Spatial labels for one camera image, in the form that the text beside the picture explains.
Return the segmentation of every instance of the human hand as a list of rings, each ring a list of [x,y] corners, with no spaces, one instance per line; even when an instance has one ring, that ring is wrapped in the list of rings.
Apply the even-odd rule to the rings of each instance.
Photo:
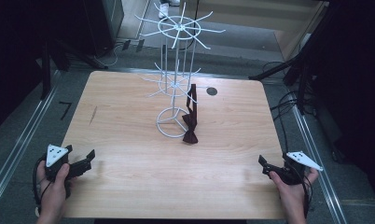
[[[304,179],[304,181],[307,183],[308,180],[312,184],[318,176],[318,171],[314,168],[310,168],[307,179]],[[280,192],[281,204],[283,206],[287,222],[289,224],[306,223],[306,218],[304,216],[305,192],[303,186],[300,184],[287,185],[274,171],[270,172],[270,177]]]
[[[69,173],[69,164],[65,163],[57,173],[54,183],[46,179],[45,161],[39,163],[36,171],[37,179],[40,182],[40,191],[45,192],[41,198],[41,213],[37,224],[40,223],[58,223],[65,212],[65,178]]]

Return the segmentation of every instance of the dark brown cloth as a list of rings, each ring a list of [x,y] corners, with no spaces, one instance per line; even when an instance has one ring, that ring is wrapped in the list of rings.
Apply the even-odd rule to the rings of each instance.
[[[197,102],[196,84],[191,84],[190,90],[187,92],[187,95],[190,96],[194,101],[192,102],[192,110],[190,108],[190,97],[187,97],[187,109],[189,113],[182,116],[182,119],[188,126],[188,130],[184,136],[184,142],[196,144],[199,142],[199,139],[197,139],[197,136],[194,133],[194,130],[197,126],[197,103],[195,103]]]

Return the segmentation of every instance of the finger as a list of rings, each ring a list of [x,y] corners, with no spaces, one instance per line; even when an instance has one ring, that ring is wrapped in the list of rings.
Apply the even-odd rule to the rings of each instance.
[[[270,177],[271,177],[271,180],[272,182],[274,182],[274,184],[277,186],[277,188],[281,188],[282,185],[284,185],[284,181],[281,179],[280,176],[278,176],[277,173],[275,173],[274,171],[270,171],[269,173]]]
[[[71,188],[73,188],[76,185],[76,181],[77,181],[77,177],[74,177],[69,180],[69,182],[71,183]]]
[[[314,168],[310,168],[310,173],[307,175],[307,179],[313,184],[318,176],[318,171]]]
[[[68,176],[68,173],[69,173],[69,164],[65,163],[62,165],[62,168],[57,173],[56,180],[54,182],[54,188],[64,188],[64,181],[65,181],[65,178]]]
[[[43,180],[46,177],[45,174],[45,161],[41,161],[36,169],[36,179],[38,181]]]

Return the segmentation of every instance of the white wire rack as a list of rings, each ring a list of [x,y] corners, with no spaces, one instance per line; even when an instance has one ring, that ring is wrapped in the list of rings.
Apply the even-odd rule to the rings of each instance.
[[[156,4],[154,4],[154,6],[164,15],[164,18],[160,21],[152,21],[135,16],[141,21],[156,23],[159,29],[157,32],[141,34],[141,36],[162,35],[161,63],[160,65],[155,63],[155,66],[159,69],[161,74],[160,79],[154,80],[143,78],[143,80],[155,82],[159,85],[159,90],[150,94],[149,97],[159,93],[171,97],[171,107],[165,108],[159,113],[157,127],[164,135],[176,138],[183,136],[187,131],[186,125],[179,120],[181,120],[181,117],[188,112],[185,109],[175,106],[175,97],[187,96],[194,103],[198,103],[188,95],[191,77],[199,73],[201,70],[199,68],[198,70],[193,71],[194,54],[197,43],[201,44],[206,49],[210,49],[200,41],[198,36],[201,32],[223,33],[225,30],[216,31],[201,28],[199,21],[210,17],[213,12],[199,19],[192,20],[191,18],[185,17],[186,3],[184,4],[182,15],[180,16],[168,16],[161,12]],[[172,71],[168,70],[170,52],[174,52],[174,70]],[[168,124],[176,124],[176,126],[179,127],[177,129],[179,131],[176,133],[174,133],[174,131],[170,133],[170,130],[165,128]]]

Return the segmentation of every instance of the round black hole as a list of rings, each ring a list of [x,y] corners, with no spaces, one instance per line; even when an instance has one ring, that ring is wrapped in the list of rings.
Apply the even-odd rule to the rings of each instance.
[[[217,90],[214,87],[210,87],[207,89],[208,95],[217,95]]]

